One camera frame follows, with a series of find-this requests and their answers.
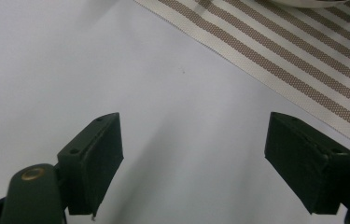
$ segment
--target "striped fabric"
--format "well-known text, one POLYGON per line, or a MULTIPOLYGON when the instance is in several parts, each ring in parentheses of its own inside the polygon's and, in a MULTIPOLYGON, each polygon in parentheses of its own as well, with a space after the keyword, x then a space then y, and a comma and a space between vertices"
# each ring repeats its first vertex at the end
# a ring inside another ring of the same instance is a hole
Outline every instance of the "striped fabric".
POLYGON ((350 1, 136 0, 350 138, 350 1))

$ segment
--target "black bracket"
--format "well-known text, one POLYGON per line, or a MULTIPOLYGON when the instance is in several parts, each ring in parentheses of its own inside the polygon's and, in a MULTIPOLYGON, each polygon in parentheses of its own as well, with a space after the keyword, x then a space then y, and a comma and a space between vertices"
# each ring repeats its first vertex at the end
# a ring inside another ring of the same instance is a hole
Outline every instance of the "black bracket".
POLYGON ((70 215, 96 216, 123 160, 119 113, 95 119, 58 154, 58 164, 17 172, 0 200, 1 224, 62 224, 70 215))
POLYGON ((350 224, 350 150, 300 119, 272 113, 265 157, 310 213, 348 208, 350 224))

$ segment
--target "screw hole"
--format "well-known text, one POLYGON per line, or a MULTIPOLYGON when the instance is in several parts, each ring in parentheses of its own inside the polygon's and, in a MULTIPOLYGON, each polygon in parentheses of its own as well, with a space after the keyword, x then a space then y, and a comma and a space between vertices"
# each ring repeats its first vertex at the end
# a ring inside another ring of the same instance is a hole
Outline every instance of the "screw hole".
POLYGON ((70 150, 70 154, 78 154, 79 150, 76 148, 73 148, 72 150, 70 150))

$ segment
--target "white table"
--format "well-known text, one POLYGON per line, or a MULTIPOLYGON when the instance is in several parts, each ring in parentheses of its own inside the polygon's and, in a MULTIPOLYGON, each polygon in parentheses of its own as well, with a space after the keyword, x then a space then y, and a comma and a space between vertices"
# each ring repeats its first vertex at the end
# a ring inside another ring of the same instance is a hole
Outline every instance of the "white table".
MULTIPOLYGON (((343 223, 264 159, 271 111, 350 140, 131 0, 0 1, 0 198, 20 169, 120 112, 125 160, 96 223, 343 223)), ((68 217, 71 224, 91 217, 68 217)))

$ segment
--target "white bowl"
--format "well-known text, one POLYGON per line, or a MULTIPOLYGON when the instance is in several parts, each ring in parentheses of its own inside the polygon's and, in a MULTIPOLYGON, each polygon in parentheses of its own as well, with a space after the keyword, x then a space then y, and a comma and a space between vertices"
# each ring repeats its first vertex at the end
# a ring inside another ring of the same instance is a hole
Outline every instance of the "white bowl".
POLYGON ((308 8, 318 8, 318 7, 335 7, 339 4, 343 4, 348 0, 343 1, 324 1, 324 0, 271 0, 290 7, 308 7, 308 8))

